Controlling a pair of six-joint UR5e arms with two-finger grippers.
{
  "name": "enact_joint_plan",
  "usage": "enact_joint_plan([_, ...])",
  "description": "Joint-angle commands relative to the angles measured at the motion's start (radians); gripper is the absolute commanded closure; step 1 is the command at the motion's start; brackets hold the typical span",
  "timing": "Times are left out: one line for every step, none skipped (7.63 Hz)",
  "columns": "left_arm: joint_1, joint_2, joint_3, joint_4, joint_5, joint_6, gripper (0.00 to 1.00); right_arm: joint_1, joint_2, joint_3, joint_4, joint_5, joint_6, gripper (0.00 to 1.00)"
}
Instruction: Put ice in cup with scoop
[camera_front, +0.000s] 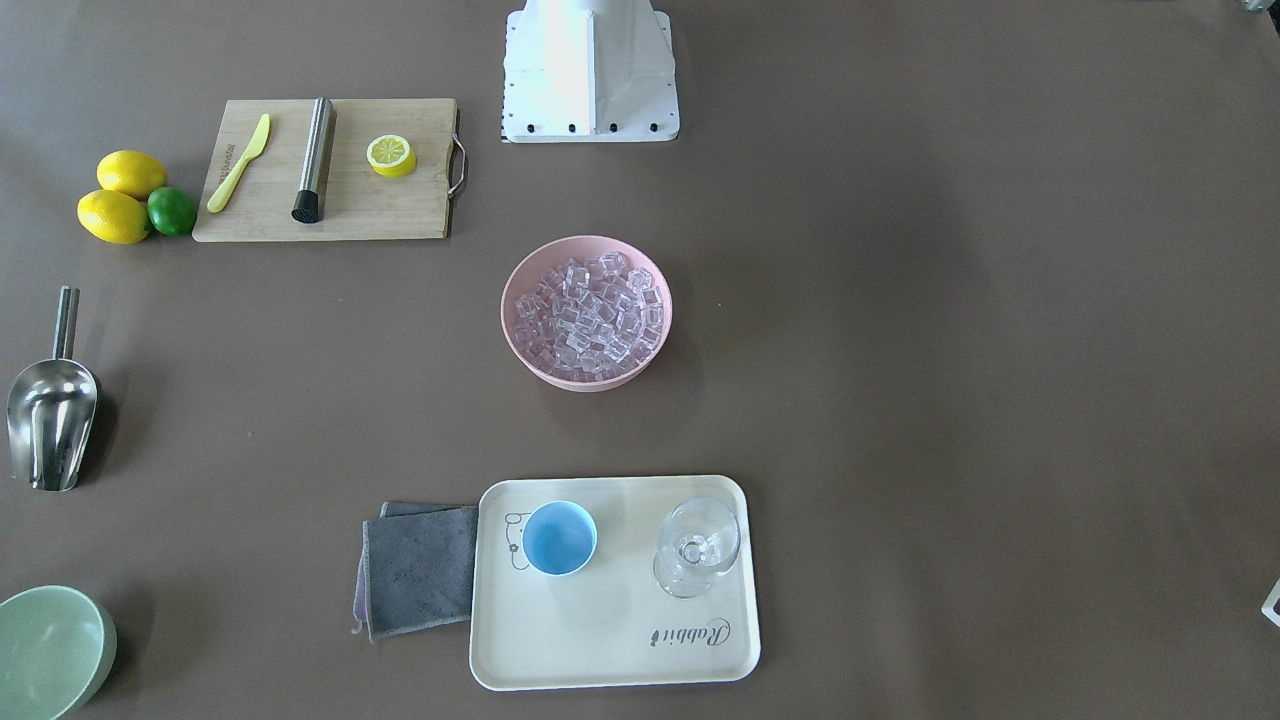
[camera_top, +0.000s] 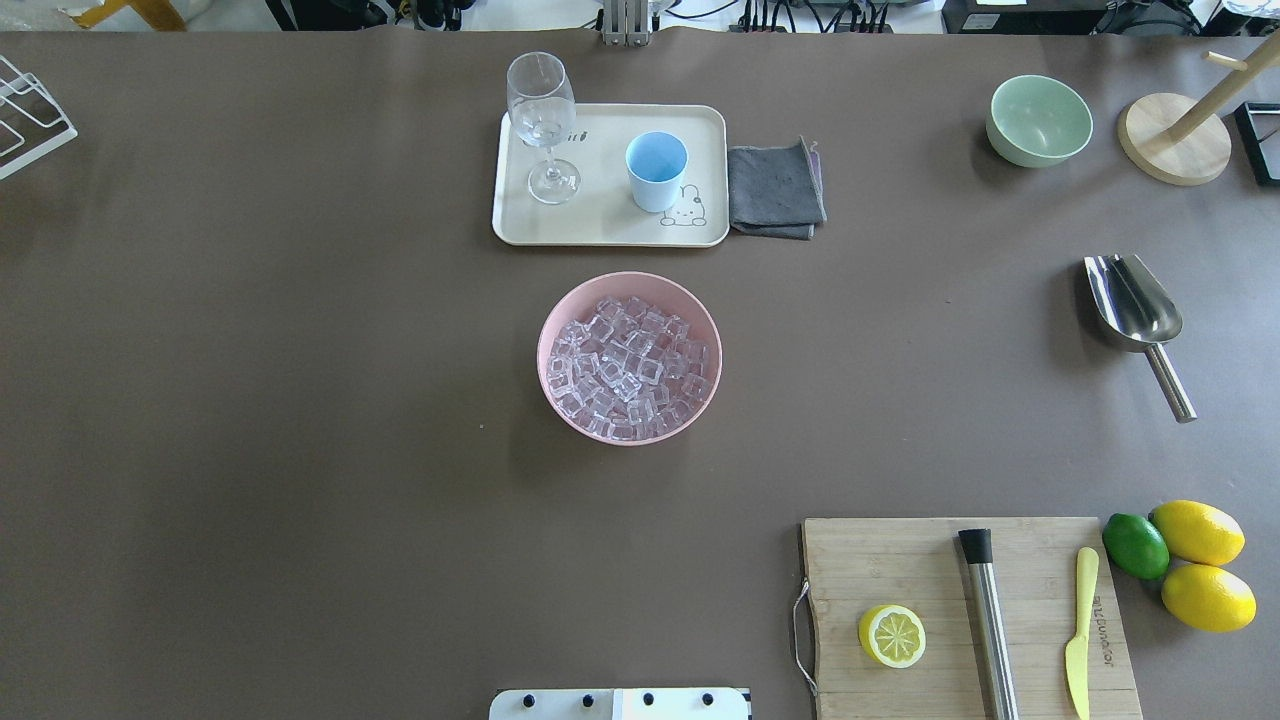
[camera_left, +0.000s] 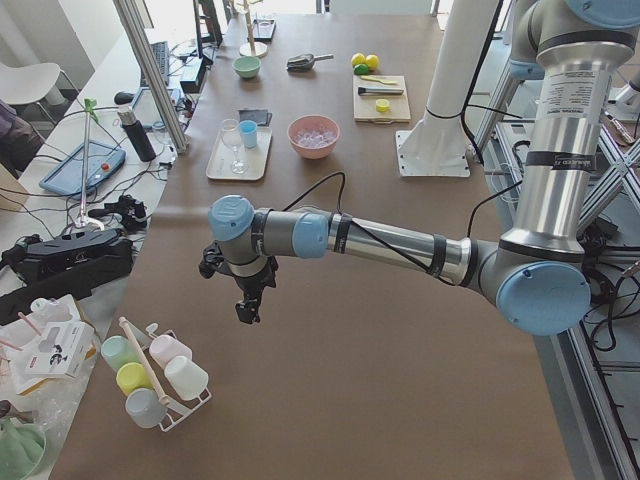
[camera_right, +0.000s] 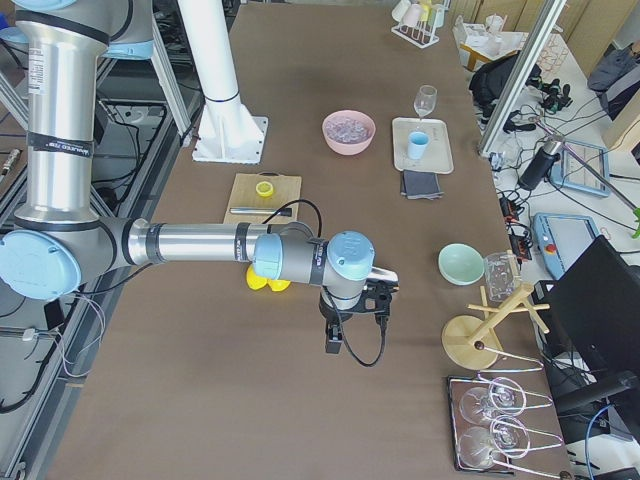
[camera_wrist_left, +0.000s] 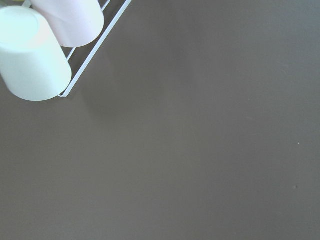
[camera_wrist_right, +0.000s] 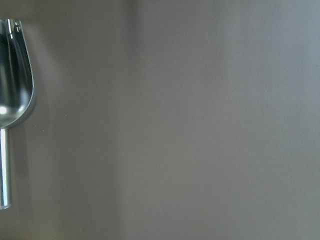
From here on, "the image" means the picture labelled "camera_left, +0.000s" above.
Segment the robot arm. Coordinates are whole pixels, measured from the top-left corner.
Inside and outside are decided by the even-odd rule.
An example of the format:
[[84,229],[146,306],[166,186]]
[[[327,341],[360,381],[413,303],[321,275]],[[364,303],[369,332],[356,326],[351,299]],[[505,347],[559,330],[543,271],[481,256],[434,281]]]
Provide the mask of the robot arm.
[[586,314],[591,291],[580,266],[579,215],[595,167],[613,72],[634,53],[635,1],[533,1],[519,4],[511,61],[544,73],[522,190],[510,230],[498,242],[450,240],[356,219],[343,212],[257,209],[244,197],[216,200],[212,244],[202,276],[232,277],[243,297],[239,319],[258,321],[263,290],[281,256],[327,251],[420,270],[483,295],[515,327],[553,335]]

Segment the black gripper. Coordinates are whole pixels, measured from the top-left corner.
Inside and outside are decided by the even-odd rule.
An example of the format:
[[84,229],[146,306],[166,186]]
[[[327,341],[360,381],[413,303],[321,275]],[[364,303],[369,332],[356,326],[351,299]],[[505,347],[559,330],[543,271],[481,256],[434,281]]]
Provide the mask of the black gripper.
[[238,250],[224,242],[214,241],[202,253],[198,266],[205,279],[214,274],[232,277],[241,289],[243,299],[235,304],[238,319],[243,323],[260,322],[259,307],[265,288],[276,287],[278,263],[273,256],[262,256],[249,250]]

